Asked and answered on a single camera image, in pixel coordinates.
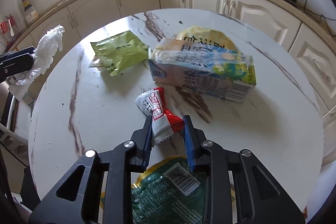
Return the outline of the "clear plastic bag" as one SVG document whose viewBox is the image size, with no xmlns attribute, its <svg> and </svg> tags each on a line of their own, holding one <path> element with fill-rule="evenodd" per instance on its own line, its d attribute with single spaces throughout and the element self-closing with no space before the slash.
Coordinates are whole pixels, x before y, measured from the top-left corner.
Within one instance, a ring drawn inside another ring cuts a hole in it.
<svg viewBox="0 0 336 224">
<path fill-rule="evenodd" d="M 57 52 L 63 50 L 63 35 L 65 28 L 57 25 L 39 40 L 38 46 L 29 53 L 29 61 L 22 61 L 28 65 L 27 69 L 14 73 L 15 81 L 10 85 L 9 91 L 17 100 L 22 100 L 31 84 L 41 75 L 44 75 L 52 65 Z"/>
</svg>

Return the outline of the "red white candy wrapper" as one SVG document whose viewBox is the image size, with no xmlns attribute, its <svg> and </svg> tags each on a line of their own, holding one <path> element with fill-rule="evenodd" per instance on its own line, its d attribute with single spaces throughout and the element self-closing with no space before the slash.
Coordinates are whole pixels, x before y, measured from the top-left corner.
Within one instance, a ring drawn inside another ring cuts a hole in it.
<svg viewBox="0 0 336 224">
<path fill-rule="evenodd" d="M 145 115 L 152 116 L 152 146 L 156 146 L 184 128 L 183 119 L 168 108 L 163 87 L 156 87 L 141 93 L 135 104 Z"/>
</svg>

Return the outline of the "red utensil holder rack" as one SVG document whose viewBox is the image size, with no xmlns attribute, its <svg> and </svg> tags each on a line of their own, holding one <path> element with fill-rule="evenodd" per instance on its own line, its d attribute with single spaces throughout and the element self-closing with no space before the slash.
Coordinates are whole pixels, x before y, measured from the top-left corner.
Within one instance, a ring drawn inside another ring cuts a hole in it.
<svg viewBox="0 0 336 224">
<path fill-rule="evenodd" d="M 17 32 L 17 24 L 14 17 L 11 14 L 5 16 L 5 20 L 1 22 L 1 35 L 9 40 L 13 38 Z"/>
</svg>

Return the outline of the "clear jar with label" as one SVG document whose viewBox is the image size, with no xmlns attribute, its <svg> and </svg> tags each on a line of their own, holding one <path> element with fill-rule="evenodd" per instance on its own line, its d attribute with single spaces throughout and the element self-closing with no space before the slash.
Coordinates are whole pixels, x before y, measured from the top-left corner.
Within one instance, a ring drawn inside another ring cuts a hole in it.
<svg viewBox="0 0 336 224">
<path fill-rule="evenodd" d="M 25 20 L 28 26 L 34 24 L 38 19 L 39 15 L 35 8 L 31 5 L 29 0 L 22 0 L 22 5 L 25 11 Z"/>
</svg>

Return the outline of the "dark green foil packet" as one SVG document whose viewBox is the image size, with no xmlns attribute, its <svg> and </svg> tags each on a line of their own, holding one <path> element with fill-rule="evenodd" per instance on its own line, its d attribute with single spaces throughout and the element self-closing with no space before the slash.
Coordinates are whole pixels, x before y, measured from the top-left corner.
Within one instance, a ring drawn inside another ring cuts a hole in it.
<svg viewBox="0 0 336 224">
<path fill-rule="evenodd" d="M 131 185 L 133 223 L 202 223 L 206 178 L 185 156 L 152 165 Z"/>
</svg>

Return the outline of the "round white marble table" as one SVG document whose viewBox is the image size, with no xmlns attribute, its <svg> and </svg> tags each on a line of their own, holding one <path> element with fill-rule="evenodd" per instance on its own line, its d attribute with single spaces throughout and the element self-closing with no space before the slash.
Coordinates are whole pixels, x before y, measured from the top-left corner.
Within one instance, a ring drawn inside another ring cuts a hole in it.
<svg viewBox="0 0 336 224">
<path fill-rule="evenodd" d="M 90 67 L 92 42 L 130 30 L 154 48 L 190 26 L 218 30 L 253 57 L 256 87 L 243 103 L 165 87 L 175 115 L 189 115 L 206 137 L 231 151 L 251 150 L 303 209 L 317 182 L 323 125 L 306 75 L 274 40 L 213 12 L 166 9 L 122 18 L 93 32 L 54 67 L 37 98 L 30 124 L 30 168 L 44 197 L 87 150 L 113 149 L 145 121 L 135 98 L 156 86 L 147 63 L 117 76 Z"/>
</svg>

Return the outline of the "blue drink carton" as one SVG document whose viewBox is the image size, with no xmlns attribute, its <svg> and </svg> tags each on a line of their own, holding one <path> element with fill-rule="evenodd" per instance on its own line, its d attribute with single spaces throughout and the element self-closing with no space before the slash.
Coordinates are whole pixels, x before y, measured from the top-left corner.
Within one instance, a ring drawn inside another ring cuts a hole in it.
<svg viewBox="0 0 336 224">
<path fill-rule="evenodd" d="M 239 103 L 256 86 L 252 56 L 206 44 L 162 39 L 149 67 L 157 83 Z"/>
</svg>

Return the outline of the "light green snack packet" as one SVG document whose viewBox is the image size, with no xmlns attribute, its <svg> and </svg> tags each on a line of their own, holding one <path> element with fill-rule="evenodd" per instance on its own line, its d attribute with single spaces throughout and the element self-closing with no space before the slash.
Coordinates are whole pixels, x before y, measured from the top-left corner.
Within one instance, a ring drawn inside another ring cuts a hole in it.
<svg viewBox="0 0 336 224">
<path fill-rule="evenodd" d="M 99 42 L 91 42 L 94 58 L 90 68 L 104 68 L 110 76 L 147 60 L 149 47 L 133 32 L 126 31 Z"/>
</svg>

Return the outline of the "yellow round snack bag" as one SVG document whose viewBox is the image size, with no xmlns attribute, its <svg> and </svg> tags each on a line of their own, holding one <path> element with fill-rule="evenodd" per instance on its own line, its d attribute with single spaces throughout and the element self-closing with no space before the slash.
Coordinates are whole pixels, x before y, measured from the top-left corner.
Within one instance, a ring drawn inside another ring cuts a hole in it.
<svg viewBox="0 0 336 224">
<path fill-rule="evenodd" d="M 176 39 L 225 48 L 235 52 L 238 50 L 234 42 L 223 32 L 200 26 L 192 26 L 181 31 L 177 34 Z"/>
</svg>

